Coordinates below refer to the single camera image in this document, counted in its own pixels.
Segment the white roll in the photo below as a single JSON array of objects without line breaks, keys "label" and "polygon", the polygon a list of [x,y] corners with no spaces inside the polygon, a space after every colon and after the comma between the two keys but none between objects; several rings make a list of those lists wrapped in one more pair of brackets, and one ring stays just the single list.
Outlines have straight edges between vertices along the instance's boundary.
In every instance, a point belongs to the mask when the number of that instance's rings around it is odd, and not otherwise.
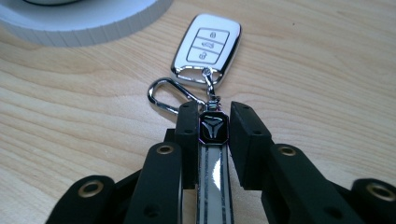
[{"label": "white roll", "polygon": [[81,47],[133,34],[160,18],[171,4],[172,0],[83,0],[48,7],[0,0],[0,22],[24,40]]},{"label": "white roll", "polygon": [[24,1],[39,5],[55,6],[55,5],[67,4],[81,0],[24,0]]}]

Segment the silver key fob trim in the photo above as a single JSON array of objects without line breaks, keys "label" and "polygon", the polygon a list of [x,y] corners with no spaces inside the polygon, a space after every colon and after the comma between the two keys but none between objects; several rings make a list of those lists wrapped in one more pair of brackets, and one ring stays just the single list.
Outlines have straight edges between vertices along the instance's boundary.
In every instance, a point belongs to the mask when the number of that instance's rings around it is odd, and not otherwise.
[{"label": "silver key fob trim", "polygon": [[214,71],[213,84],[219,86],[238,49],[241,25],[230,19],[200,14],[194,18],[177,49],[171,78],[179,83],[206,89],[202,69]]}]

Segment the metal rivet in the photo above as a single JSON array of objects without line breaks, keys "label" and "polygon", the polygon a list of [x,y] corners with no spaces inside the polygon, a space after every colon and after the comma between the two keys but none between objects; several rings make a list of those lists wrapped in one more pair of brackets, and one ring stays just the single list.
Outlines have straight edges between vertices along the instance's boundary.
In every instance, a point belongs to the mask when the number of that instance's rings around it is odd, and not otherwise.
[{"label": "metal rivet", "polygon": [[95,196],[100,191],[102,191],[104,185],[99,180],[91,180],[85,183],[78,190],[78,196],[81,198],[91,198]]},{"label": "metal rivet", "polygon": [[157,148],[157,152],[163,155],[169,154],[173,152],[173,147],[171,146],[161,146]]},{"label": "metal rivet", "polygon": [[370,183],[367,185],[366,189],[371,194],[373,194],[376,198],[379,198],[379,199],[387,201],[387,202],[396,201],[395,193],[390,191],[389,189],[387,189],[387,187],[384,187],[380,184]]},{"label": "metal rivet", "polygon": [[278,150],[285,156],[295,156],[297,154],[296,150],[291,147],[280,147]]}]

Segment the wood grain surface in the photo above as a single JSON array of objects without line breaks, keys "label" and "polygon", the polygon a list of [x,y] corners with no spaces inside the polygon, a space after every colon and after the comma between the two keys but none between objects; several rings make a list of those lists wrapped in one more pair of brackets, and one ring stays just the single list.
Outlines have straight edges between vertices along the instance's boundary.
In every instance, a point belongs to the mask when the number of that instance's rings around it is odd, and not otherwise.
[{"label": "wood grain surface", "polygon": [[[364,177],[396,185],[395,1],[175,0],[150,27],[85,48],[43,47],[0,28],[0,223],[44,223],[82,177],[119,181],[142,167],[176,122],[146,91],[169,77],[203,12],[243,27],[217,90],[227,113],[231,101],[252,106],[275,142],[297,146],[343,187]],[[261,194],[242,190],[230,166],[235,224],[267,223]],[[184,223],[194,222],[194,194],[185,192]]]}]

